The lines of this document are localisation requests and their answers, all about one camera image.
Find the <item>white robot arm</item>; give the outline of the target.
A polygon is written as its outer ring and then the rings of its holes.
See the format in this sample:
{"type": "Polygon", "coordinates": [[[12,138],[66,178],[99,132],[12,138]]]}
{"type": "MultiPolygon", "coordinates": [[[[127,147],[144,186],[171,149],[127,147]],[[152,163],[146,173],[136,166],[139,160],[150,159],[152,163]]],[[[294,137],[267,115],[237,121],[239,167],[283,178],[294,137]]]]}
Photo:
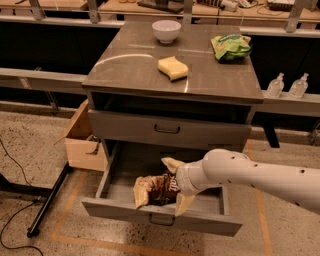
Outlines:
{"type": "Polygon", "coordinates": [[[202,160],[184,163],[170,157],[162,159],[175,174],[180,192],[175,215],[184,214],[195,196],[218,184],[238,184],[320,213],[320,170],[252,161],[243,153],[214,149],[202,160]]]}

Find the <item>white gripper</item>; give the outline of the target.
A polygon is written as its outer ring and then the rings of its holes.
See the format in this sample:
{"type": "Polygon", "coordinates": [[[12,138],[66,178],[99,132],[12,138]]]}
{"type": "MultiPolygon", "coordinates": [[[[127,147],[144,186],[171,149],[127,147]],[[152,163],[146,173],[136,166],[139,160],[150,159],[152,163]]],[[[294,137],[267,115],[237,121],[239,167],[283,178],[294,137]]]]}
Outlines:
{"type": "Polygon", "coordinates": [[[164,157],[161,161],[170,173],[176,174],[181,192],[176,197],[175,215],[181,216],[192,204],[195,199],[194,195],[208,188],[208,177],[202,168],[202,161],[184,164],[184,162],[171,157],[164,157]]]}

